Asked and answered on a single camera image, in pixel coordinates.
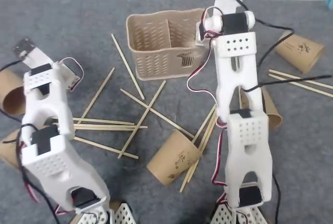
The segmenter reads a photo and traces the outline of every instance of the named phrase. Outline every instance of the brown paper cup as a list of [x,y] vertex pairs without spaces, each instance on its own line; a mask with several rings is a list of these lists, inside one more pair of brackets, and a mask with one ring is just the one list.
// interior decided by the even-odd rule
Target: brown paper cup
[[[265,100],[266,114],[269,119],[269,127],[271,131],[274,131],[281,125],[283,119],[282,116],[277,112],[274,102],[272,101],[266,88],[263,86],[261,87],[261,90]],[[243,90],[240,90],[240,100],[243,109],[249,107],[249,100]]]
[[16,170],[19,170],[19,165],[16,159],[16,144],[15,142],[12,143],[3,143],[3,142],[15,140],[18,132],[19,132],[18,129],[15,130],[13,133],[5,137],[0,142],[0,158],[10,166],[15,168]]
[[0,107],[10,115],[19,115],[25,112],[22,79],[9,69],[0,72]]
[[[285,32],[281,38],[286,36],[288,33],[288,31]],[[275,51],[279,55],[284,57],[302,73],[307,73],[314,66],[323,50],[323,45],[296,34],[287,38],[275,47]]]
[[149,171],[164,185],[172,183],[201,156],[181,132],[175,130],[148,163]]

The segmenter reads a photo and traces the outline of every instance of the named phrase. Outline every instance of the plastic basket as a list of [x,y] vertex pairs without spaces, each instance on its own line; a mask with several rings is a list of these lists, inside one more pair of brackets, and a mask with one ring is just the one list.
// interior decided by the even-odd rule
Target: plastic basket
[[195,45],[196,23],[203,8],[130,15],[127,41],[140,80],[158,80],[190,75],[207,54]]

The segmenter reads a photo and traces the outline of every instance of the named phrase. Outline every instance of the bamboo stick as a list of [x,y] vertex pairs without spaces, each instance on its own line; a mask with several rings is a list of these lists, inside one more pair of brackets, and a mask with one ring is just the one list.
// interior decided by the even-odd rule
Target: bamboo stick
[[[98,147],[98,148],[101,148],[101,149],[104,149],[104,150],[108,150],[108,151],[111,151],[111,152],[114,152],[114,153],[119,154],[121,152],[120,150],[117,150],[117,149],[114,149],[114,148],[111,148],[111,147],[107,147],[105,145],[102,145],[102,144],[99,144],[99,143],[96,143],[96,142],[91,142],[91,141],[83,139],[81,137],[74,137],[74,140],[79,141],[79,142],[83,142],[83,143],[86,143],[86,144],[89,144],[89,145],[92,145],[92,146],[95,146],[95,147]],[[127,152],[124,152],[124,155],[128,156],[128,157],[131,157],[131,158],[134,158],[134,159],[139,159],[139,157],[137,155],[132,155],[132,154],[129,154]]]
[[119,52],[119,54],[120,54],[120,57],[121,57],[122,60],[124,61],[124,64],[125,64],[125,66],[126,66],[128,72],[129,72],[129,74],[130,74],[130,76],[131,76],[131,78],[132,78],[132,80],[133,80],[133,83],[134,83],[134,85],[135,85],[137,91],[138,91],[139,94],[140,94],[141,99],[142,99],[142,100],[145,100],[145,96],[144,96],[144,94],[142,93],[142,91],[141,91],[141,89],[140,89],[140,87],[139,87],[139,85],[138,85],[138,83],[137,83],[137,81],[136,81],[136,79],[135,79],[135,77],[134,77],[134,75],[133,75],[133,72],[131,71],[131,68],[130,68],[128,62],[126,61],[126,58],[125,58],[125,56],[124,56],[124,53],[122,52],[122,50],[121,50],[121,48],[120,48],[120,46],[119,46],[119,44],[118,44],[118,41],[116,40],[116,38],[115,38],[115,36],[114,36],[113,33],[111,33],[111,37],[112,37],[112,39],[113,39],[114,44],[116,45],[116,48],[118,49],[118,52]]
[[[133,95],[131,95],[130,93],[128,93],[127,91],[120,89],[122,93],[124,93],[125,95],[127,95],[128,97],[130,97],[131,99],[133,99],[135,102],[137,102],[138,104],[141,104],[143,107],[148,108],[148,105],[146,105],[145,103],[141,102],[139,99],[137,99],[136,97],[134,97]],[[171,124],[172,126],[174,126],[176,129],[180,130],[181,132],[183,132],[184,134],[188,135],[191,138],[194,138],[194,135],[192,135],[190,132],[188,132],[187,130],[183,129],[182,127],[180,127],[179,125],[177,125],[176,123],[174,123],[173,121],[171,121],[170,119],[168,119],[166,116],[162,115],[161,113],[159,113],[158,111],[154,110],[153,108],[150,108],[150,111],[152,113],[154,113],[155,115],[159,116],[160,118],[162,118],[164,121],[166,121],[167,123]]]
[[104,119],[94,119],[94,118],[73,117],[73,120],[74,121],[81,121],[81,122],[104,123],[104,124],[134,125],[134,123],[131,123],[131,122],[114,121],[114,120],[104,120]]
[[[110,124],[74,124],[74,127],[91,127],[91,128],[127,128],[134,129],[136,125],[110,125]],[[148,126],[141,125],[140,129],[147,129]]]
[[132,134],[130,135],[130,137],[128,138],[128,140],[126,141],[123,149],[121,150],[121,153],[118,155],[118,159],[121,158],[121,156],[123,155],[124,151],[126,150],[126,148],[129,146],[130,142],[132,141],[134,135],[136,134],[137,130],[139,129],[140,125],[142,124],[142,122],[144,121],[146,115],[148,114],[150,108],[152,107],[152,105],[154,104],[155,100],[157,99],[158,95],[161,93],[163,87],[165,85],[165,80],[162,82],[162,84],[160,85],[160,87],[158,88],[157,92],[155,93],[155,95],[153,96],[150,104],[148,105],[148,108],[145,110],[144,114],[142,115],[142,117],[140,118],[139,122],[137,123],[135,129],[133,130]]
[[107,75],[107,77],[105,78],[105,80],[103,81],[103,83],[101,84],[101,86],[99,87],[98,91],[96,92],[95,96],[93,97],[93,99],[91,100],[91,102],[89,103],[88,107],[85,109],[85,111],[83,112],[82,116],[80,118],[85,118],[85,116],[87,116],[89,110],[91,109],[91,107],[93,106],[93,104],[95,103],[96,99],[98,98],[99,94],[101,93],[101,91],[104,89],[106,83],[109,81],[109,79],[111,78],[111,75],[113,74],[115,68],[112,68],[111,71],[109,72],[109,74]]
[[[214,112],[214,113],[213,113],[213,116],[212,116],[212,117],[215,116],[216,108],[214,108],[213,112]],[[202,147],[202,145],[203,145],[203,142],[204,142],[204,140],[205,140],[205,138],[206,138],[206,136],[207,136],[207,134],[208,134],[208,131],[209,131],[209,128],[210,128],[210,124],[211,124],[211,121],[209,122],[209,124],[208,124],[208,126],[207,126],[207,128],[206,128],[206,131],[204,132],[203,137],[202,137],[202,139],[201,139],[201,143],[200,143],[200,145],[199,145],[199,150],[200,150],[200,151],[201,151],[201,147]],[[195,164],[192,165],[192,166],[188,169],[188,171],[187,171],[187,173],[186,173],[186,176],[185,176],[185,178],[184,178],[184,181],[183,181],[183,183],[182,183],[182,186],[181,186],[181,188],[180,188],[180,191],[179,191],[180,193],[183,192],[183,190],[184,190],[184,188],[185,188],[185,186],[186,186],[186,184],[187,184],[187,180],[188,180],[188,178],[189,178],[189,176],[190,176],[190,174],[191,174],[193,168],[195,167]]]
[[[281,81],[286,80],[285,78],[282,78],[282,77],[279,77],[279,76],[275,76],[275,75],[272,75],[272,74],[269,74],[269,76],[273,77],[273,78],[276,78],[277,80],[281,80]],[[313,91],[315,93],[319,93],[319,94],[325,95],[327,97],[333,98],[333,94],[327,93],[327,92],[322,91],[322,90],[318,90],[318,89],[312,88],[310,86],[306,86],[306,85],[303,85],[303,84],[300,84],[300,83],[297,83],[297,82],[289,82],[289,84],[296,85],[296,86],[302,87],[304,89],[311,90],[311,91]]]
[[[208,131],[208,133],[207,133],[207,135],[206,135],[206,138],[205,138],[205,140],[204,140],[204,142],[203,142],[203,144],[202,144],[202,147],[201,147],[201,153],[203,153],[203,151],[205,150],[205,148],[206,148],[206,146],[207,146],[207,143],[208,143],[208,141],[209,141],[209,138],[210,138],[210,136],[212,135],[212,132],[213,132],[213,129],[214,129],[214,126],[215,126],[215,122],[216,122],[216,115],[215,116],[213,116],[213,118],[211,119],[212,121],[211,121],[211,125],[210,125],[210,128],[209,128],[209,131]],[[194,167],[193,167],[193,169],[192,169],[192,171],[191,171],[191,173],[190,173],[190,175],[189,175],[189,177],[188,177],[188,179],[187,179],[187,182],[190,182],[191,181],[191,179],[192,179],[192,176],[194,175],[194,172],[196,171],[196,168],[197,168],[197,166],[198,166],[198,164],[199,164],[199,161],[200,161],[200,158],[199,158],[199,160],[195,163],[195,165],[194,165]]]
[[105,130],[105,131],[133,131],[134,129],[133,128],[95,128],[95,127],[74,127],[74,129],[77,129],[77,130],[99,130],[99,131],[102,131],[102,130]]
[[[278,74],[278,75],[281,75],[281,76],[289,77],[289,78],[296,78],[296,79],[300,78],[300,77],[297,77],[297,76],[294,76],[294,75],[291,75],[291,74],[288,74],[288,73],[279,72],[279,71],[275,71],[275,70],[272,70],[272,69],[269,69],[269,72],[272,72],[272,73],[275,73],[275,74]],[[321,86],[321,87],[325,87],[325,88],[328,88],[328,89],[333,89],[332,85],[327,85],[327,84],[323,84],[323,83],[316,82],[316,81],[309,80],[309,81],[304,81],[304,82],[314,84],[314,85],[317,85],[317,86]]]
[[199,130],[197,131],[196,135],[194,136],[192,143],[194,144],[196,142],[196,140],[198,139],[199,135],[201,134],[203,128],[205,127],[206,123],[208,122],[210,116],[213,114],[214,110],[216,109],[216,105],[214,104],[214,106],[212,107],[212,109],[210,110],[210,112],[208,113],[207,117],[204,119],[204,121],[202,122]]

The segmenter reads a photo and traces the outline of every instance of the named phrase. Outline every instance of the gray carpet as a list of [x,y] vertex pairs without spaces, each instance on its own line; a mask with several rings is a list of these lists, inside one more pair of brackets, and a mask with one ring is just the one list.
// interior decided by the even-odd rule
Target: gray carpet
[[[255,14],[275,24],[286,24],[326,46],[324,54],[311,70],[312,75],[332,73],[333,11],[324,2],[246,0]],[[11,49],[23,36],[29,36],[54,60],[71,56],[78,59],[86,77],[77,90],[68,94],[73,115],[79,117],[109,70],[116,71],[101,93],[88,117],[137,122],[144,108],[123,95],[124,88],[138,97],[133,82],[108,36],[113,32],[134,69],[126,47],[125,21],[130,14],[166,9],[192,9],[212,5],[213,0],[0,0],[0,65],[15,59]],[[281,35],[279,30],[256,26],[258,57]],[[291,74],[300,73],[284,59],[271,54],[260,74],[269,80],[269,68]],[[27,71],[20,64],[14,70]],[[160,81],[139,82],[149,102]],[[216,75],[213,59],[194,79],[198,88],[215,91]],[[324,83],[333,84],[333,80]],[[270,135],[274,171],[282,190],[279,223],[331,223],[333,217],[333,103],[332,99],[292,85],[268,87],[279,112],[282,127]],[[167,81],[154,108],[195,133],[213,105],[205,94],[192,94],[185,79]],[[0,116],[0,137],[17,128],[17,124]],[[218,129],[215,128],[203,159],[183,194],[178,192],[182,175],[168,187],[160,184],[146,169],[146,164],[170,135],[173,127],[149,113],[144,121],[149,129],[139,130],[128,152],[139,155],[139,161],[94,148],[77,141],[73,145],[91,163],[107,183],[112,199],[127,201],[135,218],[143,224],[203,223],[210,215],[222,189],[213,186]],[[130,133],[79,131],[77,135],[121,149]],[[223,164],[227,142],[223,145]],[[46,205],[33,203],[18,173],[0,162],[0,223],[54,223]],[[274,220],[276,189],[273,199],[262,209]],[[69,217],[61,217],[67,223]]]

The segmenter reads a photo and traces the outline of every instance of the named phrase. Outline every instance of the robotic arm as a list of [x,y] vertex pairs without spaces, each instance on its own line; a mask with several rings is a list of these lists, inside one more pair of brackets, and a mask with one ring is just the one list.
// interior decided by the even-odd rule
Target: robotic arm
[[[205,43],[208,32],[218,33],[211,40],[217,73],[216,100],[219,118],[228,129],[229,153],[225,166],[225,193],[232,209],[256,207],[272,197],[272,156],[268,146],[268,117],[263,111],[261,89],[246,95],[249,109],[230,111],[237,86],[245,91],[258,84],[253,12],[236,13],[236,0],[215,0],[214,14],[197,25],[196,43]],[[234,70],[232,59],[239,60]],[[243,183],[247,173],[257,181]]]
[[[22,149],[23,166],[66,211],[92,213],[92,223],[113,223],[106,184],[70,144],[74,127],[66,91],[74,88],[79,78],[63,62],[53,62],[29,39],[18,43],[15,53],[31,68],[24,75],[26,110],[22,124],[38,129],[22,129],[21,139],[26,145]],[[43,128],[51,117],[58,118],[58,126]]]

